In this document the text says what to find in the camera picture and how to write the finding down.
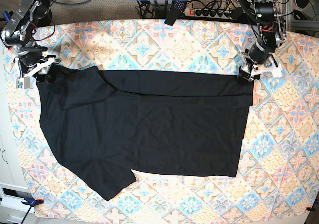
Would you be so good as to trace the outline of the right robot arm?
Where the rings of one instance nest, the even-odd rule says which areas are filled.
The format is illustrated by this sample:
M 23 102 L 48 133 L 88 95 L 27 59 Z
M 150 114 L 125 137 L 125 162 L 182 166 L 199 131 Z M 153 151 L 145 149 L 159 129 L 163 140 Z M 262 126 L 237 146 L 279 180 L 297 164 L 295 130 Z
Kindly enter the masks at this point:
M 22 0 L 15 11 L 3 12 L 6 25 L 0 38 L 5 47 L 15 51 L 22 78 L 35 77 L 39 82 L 55 79 L 54 68 L 60 59 L 55 55 L 44 56 L 48 48 L 39 45 L 40 40 L 33 37 L 39 21 L 52 18 L 50 8 L 49 0 Z

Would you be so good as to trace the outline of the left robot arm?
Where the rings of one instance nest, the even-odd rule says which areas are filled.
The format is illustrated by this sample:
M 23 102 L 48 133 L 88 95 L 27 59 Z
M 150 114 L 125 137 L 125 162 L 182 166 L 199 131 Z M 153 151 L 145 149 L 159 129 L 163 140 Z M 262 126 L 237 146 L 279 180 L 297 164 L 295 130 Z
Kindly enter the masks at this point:
M 273 54 L 285 43 L 287 35 L 278 0 L 238 1 L 248 19 L 258 28 L 255 42 L 242 52 L 244 63 L 239 67 L 238 79 L 253 82 L 265 72 L 270 72 L 274 78 L 281 77 L 282 65 Z

